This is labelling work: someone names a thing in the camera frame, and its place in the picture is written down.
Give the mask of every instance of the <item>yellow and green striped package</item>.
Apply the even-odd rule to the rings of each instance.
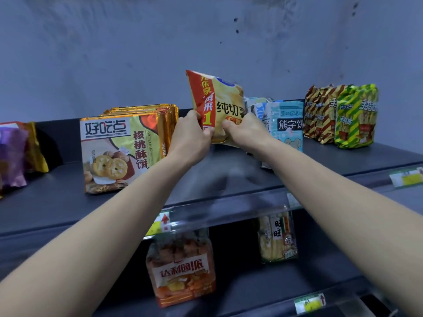
[[[350,85],[339,95],[336,111],[335,144],[343,149],[373,143],[377,117],[378,89],[369,84]]]

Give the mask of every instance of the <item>hand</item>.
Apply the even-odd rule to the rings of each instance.
[[[274,138],[267,132],[264,124],[253,114],[247,113],[240,125],[225,120],[223,129],[244,151],[263,161],[264,149]]]
[[[176,156],[189,167],[197,164],[206,156],[212,143],[214,128],[202,130],[198,119],[200,114],[191,110],[186,117],[180,117],[172,135],[171,147],[168,155]]]

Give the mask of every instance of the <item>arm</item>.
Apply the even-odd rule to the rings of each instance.
[[[272,138],[253,115],[224,128],[265,161],[352,262],[410,316],[421,316],[423,216]]]
[[[0,283],[2,316],[90,316],[184,173],[207,154],[193,111],[180,118],[166,158],[37,251]]]

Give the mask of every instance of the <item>person's right hand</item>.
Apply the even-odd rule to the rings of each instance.
[[[264,149],[274,138],[253,113],[247,113],[239,125],[229,120],[225,120],[222,125],[225,132],[241,149],[263,161]]]

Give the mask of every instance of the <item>blue biscuit box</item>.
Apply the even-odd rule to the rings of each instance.
[[[302,152],[304,102],[273,101],[266,104],[262,122],[272,137]]]

